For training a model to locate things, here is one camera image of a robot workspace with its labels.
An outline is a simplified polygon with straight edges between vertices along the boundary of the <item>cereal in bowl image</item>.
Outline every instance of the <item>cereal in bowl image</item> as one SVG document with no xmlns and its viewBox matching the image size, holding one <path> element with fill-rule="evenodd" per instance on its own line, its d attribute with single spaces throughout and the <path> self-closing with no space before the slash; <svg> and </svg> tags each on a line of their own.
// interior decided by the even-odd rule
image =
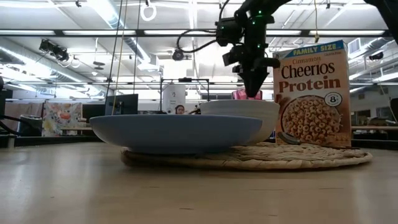
<svg viewBox="0 0 398 224">
<path fill-rule="evenodd" d="M 319 96 L 301 96 L 292 100 L 280 120 L 283 132 L 313 144 L 333 143 L 341 128 L 338 110 Z"/>
</svg>

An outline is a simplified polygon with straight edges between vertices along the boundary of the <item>person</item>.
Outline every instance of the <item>person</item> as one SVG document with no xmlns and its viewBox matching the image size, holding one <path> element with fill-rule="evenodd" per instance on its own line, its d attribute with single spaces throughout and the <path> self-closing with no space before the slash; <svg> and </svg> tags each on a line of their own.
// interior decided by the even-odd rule
<svg viewBox="0 0 398 224">
<path fill-rule="evenodd" d="M 178 105 L 175 107 L 175 114 L 184 114 L 185 113 L 185 107 L 182 105 Z"/>
</svg>

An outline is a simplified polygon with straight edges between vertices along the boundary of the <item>desk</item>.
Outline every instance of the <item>desk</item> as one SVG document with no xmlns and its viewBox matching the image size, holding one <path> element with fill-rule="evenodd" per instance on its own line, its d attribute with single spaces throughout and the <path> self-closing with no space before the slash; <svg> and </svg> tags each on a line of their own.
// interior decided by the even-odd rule
<svg viewBox="0 0 398 224">
<path fill-rule="evenodd" d="M 0 223 L 382 223 L 398 219 L 398 154 L 312 172 L 125 167 L 105 143 L 0 151 Z"/>
<path fill-rule="evenodd" d="M 77 135 L 81 135 L 82 131 L 92 131 L 93 129 L 91 127 L 75 127 L 75 128 L 70 128 L 70 127 L 64 127 L 60 128 L 62 130 L 62 135 L 66 135 L 67 131 L 77 131 Z"/>
</svg>

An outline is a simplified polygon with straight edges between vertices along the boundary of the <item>bowl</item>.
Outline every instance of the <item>bowl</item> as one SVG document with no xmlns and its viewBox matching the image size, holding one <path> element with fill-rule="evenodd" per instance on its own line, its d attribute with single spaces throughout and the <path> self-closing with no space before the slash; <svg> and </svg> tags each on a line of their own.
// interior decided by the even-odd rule
<svg viewBox="0 0 398 224">
<path fill-rule="evenodd" d="M 266 140 L 275 130 L 279 104 L 262 100 L 220 100 L 202 103 L 200 111 L 202 114 L 261 119 L 261 129 L 246 143 L 252 145 Z"/>
<path fill-rule="evenodd" d="M 115 115 L 90 119 L 104 142 L 146 154 L 222 152 L 250 140 L 260 119 L 218 115 Z"/>
</svg>

